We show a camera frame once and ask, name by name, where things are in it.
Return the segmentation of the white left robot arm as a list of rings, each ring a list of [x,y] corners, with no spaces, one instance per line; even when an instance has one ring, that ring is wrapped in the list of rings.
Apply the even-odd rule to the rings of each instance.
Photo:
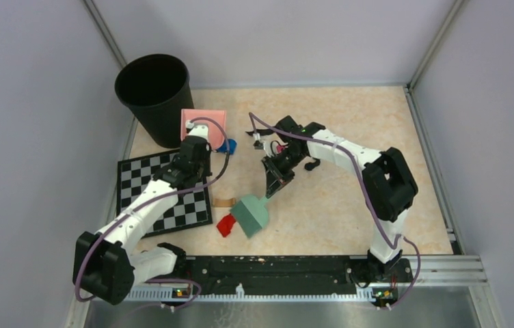
[[[182,194],[208,186],[211,176],[211,145],[208,126],[192,128],[172,161],[161,167],[139,196],[119,216],[95,233],[84,232],[75,246],[72,282],[78,301],[97,297],[117,305],[134,285],[163,276],[179,282],[186,264],[170,245],[134,254],[140,239],[161,216],[177,205]]]

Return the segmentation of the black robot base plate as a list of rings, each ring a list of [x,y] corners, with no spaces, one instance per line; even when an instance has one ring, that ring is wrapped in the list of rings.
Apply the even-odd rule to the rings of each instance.
[[[414,272],[406,258],[381,264],[366,256],[189,256],[162,279],[196,282],[202,295],[350,295],[397,288]]]

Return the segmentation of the green hand brush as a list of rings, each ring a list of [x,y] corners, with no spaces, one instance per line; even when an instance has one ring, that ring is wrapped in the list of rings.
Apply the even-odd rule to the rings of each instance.
[[[269,223],[268,202],[269,198],[265,196],[244,195],[230,209],[247,238],[252,238]]]

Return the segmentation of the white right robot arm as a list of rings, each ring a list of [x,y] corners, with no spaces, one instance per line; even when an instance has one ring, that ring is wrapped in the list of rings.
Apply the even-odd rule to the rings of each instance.
[[[291,116],[270,127],[284,143],[268,150],[262,163],[266,172],[266,198],[271,198],[294,177],[305,158],[327,161],[356,176],[375,230],[367,255],[369,275],[385,282],[395,274],[401,259],[399,240],[418,186],[402,152],[397,148],[374,150],[340,137],[322,124],[302,126]]]

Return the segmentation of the pink plastic dustpan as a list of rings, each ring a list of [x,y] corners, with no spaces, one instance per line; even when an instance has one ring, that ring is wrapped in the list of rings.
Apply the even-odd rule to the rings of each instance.
[[[203,137],[213,150],[227,140],[221,130],[226,129],[227,112],[216,109],[182,109],[180,115],[180,140],[186,136]]]

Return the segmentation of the red paper scrap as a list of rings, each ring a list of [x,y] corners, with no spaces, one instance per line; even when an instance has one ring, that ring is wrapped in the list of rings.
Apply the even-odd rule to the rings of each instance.
[[[216,227],[221,236],[226,238],[231,233],[235,223],[236,219],[234,216],[232,214],[228,214],[222,217],[222,219],[217,223]]]

